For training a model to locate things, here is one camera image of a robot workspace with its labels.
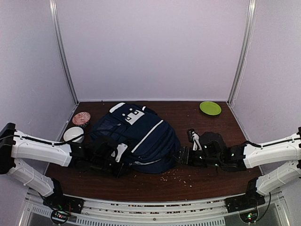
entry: pink bowl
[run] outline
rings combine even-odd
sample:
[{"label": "pink bowl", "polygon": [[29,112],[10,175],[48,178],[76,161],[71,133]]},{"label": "pink bowl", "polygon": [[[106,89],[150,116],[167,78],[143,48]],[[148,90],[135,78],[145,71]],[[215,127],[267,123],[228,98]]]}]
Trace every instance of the pink bowl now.
[{"label": "pink bowl", "polygon": [[80,112],[76,114],[72,122],[74,125],[85,128],[90,122],[91,115],[88,112]]}]

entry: bowl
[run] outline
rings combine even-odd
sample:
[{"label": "bowl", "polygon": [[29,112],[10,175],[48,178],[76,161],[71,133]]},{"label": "bowl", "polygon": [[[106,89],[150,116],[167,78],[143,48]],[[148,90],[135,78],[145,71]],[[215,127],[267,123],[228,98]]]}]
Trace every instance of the bowl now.
[{"label": "bowl", "polygon": [[[82,128],[75,126],[75,127],[71,127],[70,129],[68,129],[64,133],[63,138],[64,138],[64,141],[69,141],[83,133],[84,133],[84,130]],[[78,139],[73,140],[73,142],[81,143],[81,142],[83,142],[83,140],[84,140],[84,136],[81,136]]]},{"label": "bowl", "polygon": [[74,125],[85,128],[90,122],[91,115],[88,112],[80,112],[76,114],[72,122]]}]

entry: backpack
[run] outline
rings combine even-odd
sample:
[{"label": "backpack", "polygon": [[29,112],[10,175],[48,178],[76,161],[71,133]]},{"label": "backpack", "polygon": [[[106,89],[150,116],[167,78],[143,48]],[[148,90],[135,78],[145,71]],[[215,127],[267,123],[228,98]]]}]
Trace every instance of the backpack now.
[{"label": "backpack", "polygon": [[136,104],[112,107],[93,126],[90,136],[92,141],[107,136],[126,144],[120,162],[143,173],[159,174],[171,169],[175,166],[172,156],[180,150],[174,129],[153,110]]}]

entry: white bowl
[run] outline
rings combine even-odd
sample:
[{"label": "white bowl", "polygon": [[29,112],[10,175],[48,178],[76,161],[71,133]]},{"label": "white bowl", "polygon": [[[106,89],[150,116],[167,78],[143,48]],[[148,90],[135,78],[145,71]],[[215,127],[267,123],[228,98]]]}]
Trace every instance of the white bowl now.
[{"label": "white bowl", "polygon": [[[77,136],[79,136],[83,133],[84,133],[84,130],[81,127],[75,126],[75,127],[71,127],[70,129],[68,129],[64,133],[63,138],[64,138],[64,141],[68,141],[68,140],[71,140],[71,139],[73,139],[73,138],[75,138],[75,137],[77,137]],[[81,142],[83,142],[83,140],[84,140],[84,136],[82,136],[82,137],[80,137],[76,140],[73,140],[73,142],[81,143]]]}]

